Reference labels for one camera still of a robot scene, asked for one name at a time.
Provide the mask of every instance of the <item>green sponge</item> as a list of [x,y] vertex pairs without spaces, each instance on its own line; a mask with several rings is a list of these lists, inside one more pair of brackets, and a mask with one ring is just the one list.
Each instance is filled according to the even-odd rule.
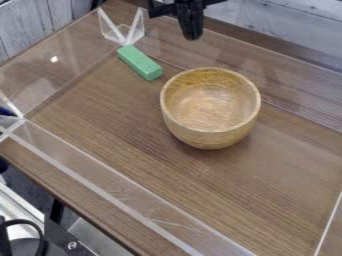
[[150,81],[162,75],[162,68],[132,45],[120,47],[117,56],[145,80]]

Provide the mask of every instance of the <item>brown tabletop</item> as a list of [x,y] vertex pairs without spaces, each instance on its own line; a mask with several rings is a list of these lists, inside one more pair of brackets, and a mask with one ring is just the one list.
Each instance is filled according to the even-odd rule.
[[[134,7],[112,0],[104,10],[120,23],[130,18]],[[53,89],[68,83],[33,111],[31,102],[21,104],[29,110],[26,118],[252,253],[313,255],[342,185],[342,76],[209,31],[200,41],[185,42],[176,22],[164,18],[146,21],[149,31],[136,43],[148,55],[165,60],[156,59],[162,77],[146,82],[117,59],[112,43],[100,39],[96,22],[89,14],[5,67],[6,95],[17,96],[19,85],[35,81],[35,75]],[[84,33],[93,33],[94,41],[84,40]],[[31,56],[42,56],[41,51],[47,52],[70,34],[81,61],[70,65],[65,60],[57,66],[39,63]],[[98,47],[89,49],[90,44]],[[108,54],[86,69],[100,51]],[[222,150],[184,145],[161,119],[161,86],[182,68],[196,66],[239,71],[261,92],[256,127]],[[86,72],[77,76],[78,70]],[[0,154],[136,253],[185,255],[10,138],[1,142]],[[113,176],[98,175],[90,168],[78,174],[113,193]]]

